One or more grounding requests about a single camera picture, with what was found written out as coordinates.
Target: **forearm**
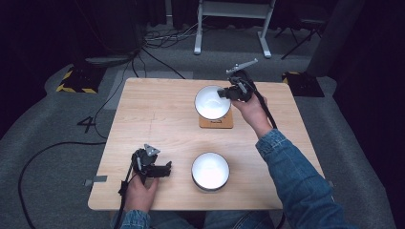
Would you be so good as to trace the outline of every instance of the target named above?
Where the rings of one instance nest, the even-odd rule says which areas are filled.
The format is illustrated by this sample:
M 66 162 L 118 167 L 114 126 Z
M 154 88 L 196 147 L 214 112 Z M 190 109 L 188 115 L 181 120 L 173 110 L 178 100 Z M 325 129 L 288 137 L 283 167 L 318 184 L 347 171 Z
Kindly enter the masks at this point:
M 150 217 L 140 210 L 129 211 L 125 215 L 121 229 L 149 229 Z
M 261 137 L 256 147 L 294 228 L 347 227 L 342 208 L 331 197 L 331 187 L 278 130 Z

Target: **white bowl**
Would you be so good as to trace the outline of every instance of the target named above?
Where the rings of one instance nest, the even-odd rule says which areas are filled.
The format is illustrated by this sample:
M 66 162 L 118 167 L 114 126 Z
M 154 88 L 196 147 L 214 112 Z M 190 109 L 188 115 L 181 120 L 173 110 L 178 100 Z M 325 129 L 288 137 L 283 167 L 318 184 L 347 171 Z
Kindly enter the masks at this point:
M 199 188 L 217 191 L 224 187 L 229 178 L 229 166 L 222 156 L 209 152 L 194 160 L 191 175 Z
M 219 86 L 206 86 L 196 95 L 197 112 L 206 119 L 220 119 L 230 109 L 230 100 L 218 95 Z

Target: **gray carpet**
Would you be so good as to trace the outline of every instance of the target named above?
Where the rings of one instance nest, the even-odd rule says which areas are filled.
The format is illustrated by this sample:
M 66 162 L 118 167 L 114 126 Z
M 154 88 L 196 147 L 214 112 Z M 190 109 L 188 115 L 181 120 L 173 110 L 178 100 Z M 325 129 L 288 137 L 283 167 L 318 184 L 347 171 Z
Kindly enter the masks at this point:
M 283 72 L 306 69 L 319 38 L 314 37 L 281 60 L 294 46 L 294 40 L 287 31 L 277 39 L 273 38 L 276 31 L 269 31 L 266 39 L 273 56 L 265 59 L 255 33 L 259 30 L 208 31 L 203 35 L 201 55 L 193 54 L 194 37 L 170 48 L 147 51 L 181 73 L 192 73 L 194 79 L 226 80 L 225 70 L 253 58 L 258 58 L 259 63 L 246 70 L 254 81 L 281 82 Z M 141 52 L 140 56 L 148 73 L 170 72 L 147 53 Z M 138 58 L 135 66 L 136 71 L 143 71 Z M 105 141 L 95 128 L 85 134 L 86 128 L 76 124 L 95 116 L 117 88 L 125 66 L 107 70 L 98 94 L 57 93 L 55 89 L 69 67 L 49 78 L 44 86 L 47 96 L 27 110 L 0 142 L 0 228 L 29 228 L 18 200 L 17 181 L 31 156 L 57 142 Z M 126 72 L 133 76 L 130 69 Z M 325 176 L 334 184 L 335 200 L 343 205 L 348 221 L 360 228 L 394 228 L 384 187 L 331 97 L 335 82 L 328 77 L 318 81 L 325 97 L 295 97 L 295 100 Z M 97 116 L 97 129 L 102 135 L 109 134 L 116 105 L 112 102 Z M 108 213 L 88 208 L 90 188 L 82 185 L 84 179 L 96 174 L 103 149 L 103 145 L 62 145 L 32 162 L 24 176 L 23 194 L 36 228 L 109 228 Z M 272 215 L 277 223 L 280 211 L 272 211 Z

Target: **white stand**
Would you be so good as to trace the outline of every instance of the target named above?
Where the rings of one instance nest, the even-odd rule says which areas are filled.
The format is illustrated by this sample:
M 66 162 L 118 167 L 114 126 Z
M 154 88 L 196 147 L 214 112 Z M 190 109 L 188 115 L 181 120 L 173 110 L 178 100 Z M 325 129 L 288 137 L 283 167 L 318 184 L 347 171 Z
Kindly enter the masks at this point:
M 229 2 L 210 2 L 200 0 L 198 14 L 198 28 L 196 35 L 196 45 L 194 54 L 201 54 L 203 41 L 203 15 L 207 16 L 226 16 L 226 17 L 245 17 L 265 19 L 263 30 L 258 31 L 260 44 L 262 45 L 265 58 L 271 57 L 271 52 L 266 42 L 266 33 L 268 23 L 273 14 L 275 0 L 272 0 L 268 7 L 263 4 L 248 4 L 248 3 L 229 3 Z

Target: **wooden table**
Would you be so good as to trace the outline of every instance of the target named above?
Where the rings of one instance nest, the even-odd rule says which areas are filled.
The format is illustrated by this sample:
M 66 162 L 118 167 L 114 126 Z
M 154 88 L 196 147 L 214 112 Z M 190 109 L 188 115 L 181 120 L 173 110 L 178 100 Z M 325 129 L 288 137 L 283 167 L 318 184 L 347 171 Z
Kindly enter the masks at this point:
M 233 129 L 202 129 L 195 110 L 197 92 L 208 85 L 229 87 L 228 81 L 140 79 L 126 81 L 89 198 L 94 210 L 116 210 L 120 182 L 132 153 L 147 143 L 160 149 L 156 165 L 173 161 L 170 177 L 160 179 L 154 210 L 281 209 L 266 163 L 255 148 L 257 136 L 232 106 Z M 323 175 L 307 130 L 287 84 L 256 82 L 279 130 Z M 229 163 L 229 180 L 215 193 L 202 192 L 193 182 L 191 166 L 205 152 Z

